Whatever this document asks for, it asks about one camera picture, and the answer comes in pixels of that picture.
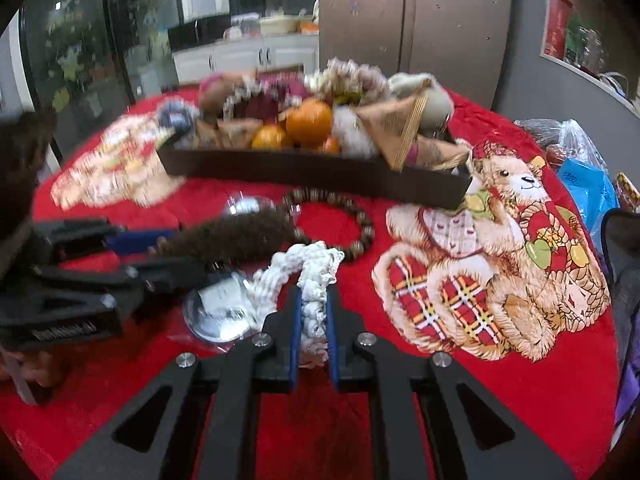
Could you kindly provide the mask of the pink cream knitted scrunchie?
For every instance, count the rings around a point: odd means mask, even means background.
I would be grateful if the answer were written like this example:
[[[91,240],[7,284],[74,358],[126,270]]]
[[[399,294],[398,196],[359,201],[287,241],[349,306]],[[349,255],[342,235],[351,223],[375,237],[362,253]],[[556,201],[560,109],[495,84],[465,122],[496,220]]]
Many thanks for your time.
[[[388,79],[378,66],[331,58],[324,70],[304,77],[307,91],[334,105],[363,106],[392,97]]]

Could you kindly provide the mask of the upper orange mandarin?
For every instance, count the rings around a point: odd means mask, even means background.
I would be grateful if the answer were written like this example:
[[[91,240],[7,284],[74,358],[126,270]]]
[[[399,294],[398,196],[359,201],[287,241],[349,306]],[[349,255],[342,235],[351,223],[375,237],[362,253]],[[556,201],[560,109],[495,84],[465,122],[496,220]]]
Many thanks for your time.
[[[315,146],[330,136],[332,124],[332,108],[326,102],[306,99],[286,115],[285,131],[294,142]]]

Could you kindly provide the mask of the lower orange mandarin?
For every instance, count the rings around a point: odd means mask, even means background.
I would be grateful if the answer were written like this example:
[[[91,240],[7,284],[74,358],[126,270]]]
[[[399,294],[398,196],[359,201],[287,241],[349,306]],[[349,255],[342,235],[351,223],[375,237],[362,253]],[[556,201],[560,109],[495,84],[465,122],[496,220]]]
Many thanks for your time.
[[[290,148],[292,139],[278,125],[264,125],[254,135],[250,148],[262,151],[280,151]]]

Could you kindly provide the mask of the clear plastic bag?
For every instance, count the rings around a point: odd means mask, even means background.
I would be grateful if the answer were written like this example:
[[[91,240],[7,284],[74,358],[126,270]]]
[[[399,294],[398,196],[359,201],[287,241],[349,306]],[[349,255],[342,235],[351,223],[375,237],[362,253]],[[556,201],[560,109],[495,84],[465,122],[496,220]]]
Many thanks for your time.
[[[551,168],[558,171],[567,159],[577,160],[608,174],[608,165],[590,136],[575,119],[516,120],[514,125],[525,130],[544,151]]]

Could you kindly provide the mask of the bagged anime badge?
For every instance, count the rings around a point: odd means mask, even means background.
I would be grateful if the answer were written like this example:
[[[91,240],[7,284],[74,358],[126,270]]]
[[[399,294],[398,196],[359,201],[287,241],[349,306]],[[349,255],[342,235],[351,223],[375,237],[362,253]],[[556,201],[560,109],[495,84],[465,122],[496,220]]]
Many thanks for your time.
[[[267,209],[280,210],[293,223],[297,222],[302,207],[299,205],[286,206],[277,204],[264,196],[245,195],[242,192],[231,194],[221,211],[223,216],[236,216],[237,214],[252,214]]]

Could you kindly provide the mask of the black rectangular tray box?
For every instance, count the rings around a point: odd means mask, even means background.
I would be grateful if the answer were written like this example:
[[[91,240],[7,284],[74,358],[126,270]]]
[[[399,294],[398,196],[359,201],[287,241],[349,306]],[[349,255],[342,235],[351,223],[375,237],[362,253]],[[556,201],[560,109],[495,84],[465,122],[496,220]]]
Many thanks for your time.
[[[171,176],[285,184],[444,209],[457,208],[472,182],[463,165],[454,171],[416,167],[394,171],[382,157],[180,148],[181,139],[174,134],[157,150]]]

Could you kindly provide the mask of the glass sliding door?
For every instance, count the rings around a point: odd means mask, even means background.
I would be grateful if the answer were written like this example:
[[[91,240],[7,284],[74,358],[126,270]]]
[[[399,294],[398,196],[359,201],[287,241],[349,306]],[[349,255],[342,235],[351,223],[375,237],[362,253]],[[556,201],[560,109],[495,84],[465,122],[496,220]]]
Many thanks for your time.
[[[36,106],[55,111],[64,159],[131,105],[176,83],[178,0],[25,0],[18,32]]]

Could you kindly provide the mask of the black microwave oven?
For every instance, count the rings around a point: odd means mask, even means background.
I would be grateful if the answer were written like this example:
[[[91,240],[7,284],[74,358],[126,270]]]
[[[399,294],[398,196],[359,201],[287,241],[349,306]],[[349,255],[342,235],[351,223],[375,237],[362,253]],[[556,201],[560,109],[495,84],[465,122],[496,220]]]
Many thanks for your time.
[[[168,29],[170,50],[178,52],[212,44],[221,39],[230,27],[230,14],[204,16],[204,18],[171,27]]]

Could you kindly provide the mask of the blue plastic bag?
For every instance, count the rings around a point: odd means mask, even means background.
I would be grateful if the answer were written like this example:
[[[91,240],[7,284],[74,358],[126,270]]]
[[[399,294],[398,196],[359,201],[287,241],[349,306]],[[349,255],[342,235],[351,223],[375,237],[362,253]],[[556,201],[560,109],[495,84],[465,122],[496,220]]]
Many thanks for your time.
[[[570,192],[597,254],[602,255],[602,220],[609,210],[618,207],[608,174],[598,167],[568,158],[558,170],[558,177]]]

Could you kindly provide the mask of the white wall shelf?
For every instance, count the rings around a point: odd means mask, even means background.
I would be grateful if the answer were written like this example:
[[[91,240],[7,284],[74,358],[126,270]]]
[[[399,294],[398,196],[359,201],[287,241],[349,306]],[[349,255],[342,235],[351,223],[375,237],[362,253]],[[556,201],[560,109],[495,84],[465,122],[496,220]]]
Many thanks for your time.
[[[639,51],[604,0],[547,0],[540,56],[639,115]]]

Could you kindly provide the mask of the cream plastic basin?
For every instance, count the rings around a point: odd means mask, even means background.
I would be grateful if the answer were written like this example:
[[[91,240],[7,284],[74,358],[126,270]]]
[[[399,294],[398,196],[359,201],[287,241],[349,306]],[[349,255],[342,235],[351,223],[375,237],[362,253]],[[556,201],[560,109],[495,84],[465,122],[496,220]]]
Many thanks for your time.
[[[259,20],[262,36],[277,36],[296,34],[299,29],[300,17],[297,15],[270,15]]]

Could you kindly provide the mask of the brown fuzzy scrunchie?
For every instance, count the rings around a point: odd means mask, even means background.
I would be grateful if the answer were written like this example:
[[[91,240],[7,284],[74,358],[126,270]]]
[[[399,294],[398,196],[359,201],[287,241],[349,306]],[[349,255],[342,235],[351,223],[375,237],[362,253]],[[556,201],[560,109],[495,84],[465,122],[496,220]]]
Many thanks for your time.
[[[161,237],[148,253],[155,258],[191,258],[204,263],[264,261],[299,242],[290,216],[279,209],[225,214]]]

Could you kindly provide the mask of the orange mandarin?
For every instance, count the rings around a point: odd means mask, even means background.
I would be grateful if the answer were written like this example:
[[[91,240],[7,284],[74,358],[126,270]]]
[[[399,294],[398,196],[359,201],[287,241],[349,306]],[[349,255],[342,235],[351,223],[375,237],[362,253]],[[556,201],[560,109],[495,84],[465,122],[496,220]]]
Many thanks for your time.
[[[332,108],[326,102],[306,99],[286,115],[285,131],[294,142],[315,146],[330,136],[332,124]]]
[[[278,125],[264,125],[254,135],[250,148],[262,151],[280,151],[290,148],[292,139]]]

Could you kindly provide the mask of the white plush bear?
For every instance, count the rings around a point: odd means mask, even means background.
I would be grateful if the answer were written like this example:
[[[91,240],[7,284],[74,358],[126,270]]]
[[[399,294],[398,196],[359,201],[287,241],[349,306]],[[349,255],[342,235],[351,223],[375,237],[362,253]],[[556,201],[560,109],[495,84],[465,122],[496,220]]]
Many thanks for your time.
[[[390,77],[388,85],[397,99],[424,98],[420,131],[424,136],[442,138],[448,122],[454,117],[454,101],[432,74],[397,73]]]

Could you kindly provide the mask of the red teddy bear blanket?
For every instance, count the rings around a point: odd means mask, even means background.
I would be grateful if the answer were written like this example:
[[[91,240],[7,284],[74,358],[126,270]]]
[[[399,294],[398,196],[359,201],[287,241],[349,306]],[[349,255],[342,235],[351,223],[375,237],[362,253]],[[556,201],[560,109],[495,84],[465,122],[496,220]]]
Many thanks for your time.
[[[356,197],[371,217],[372,247],[351,263],[342,263],[337,287],[345,309],[360,313],[367,330],[387,338],[402,351],[425,358],[436,342],[435,321],[427,314],[451,314],[462,328],[462,343],[436,344],[483,383],[509,410],[566,461],[576,479],[589,479],[605,460],[614,432],[618,371],[611,308],[597,321],[555,329],[553,346],[531,360],[529,346],[512,344],[500,323],[496,341],[488,329],[471,328],[506,303],[506,314],[521,339],[542,336],[533,307],[568,301],[587,314],[588,292],[605,307],[608,292],[594,263],[587,266],[587,242],[578,248],[576,208],[570,193],[547,165],[541,150],[510,120],[454,94],[454,137],[470,141],[480,156],[480,176],[465,203],[455,211],[388,200]],[[192,226],[219,214],[234,192],[280,200],[276,184],[186,179],[177,191],[153,207],[121,200],[106,208],[78,203],[63,210],[58,191],[70,170],[40,186],[36,219],[107,216],[133,229]],[[125,336],[89,342],[64,353],[70,367],[62,386],[40,406],[25,404],[10,385],[1,383],[1,437],[17,452],[36,479],[52,479],[79,445],[148,383],[181,351],[203,350],[178,336],[178,308],[156,320],[134,324]],[[295,391],[266,394],[260,404],[257,479],[372,479],[366,396],[339,394],[326,365],[303,368]]]

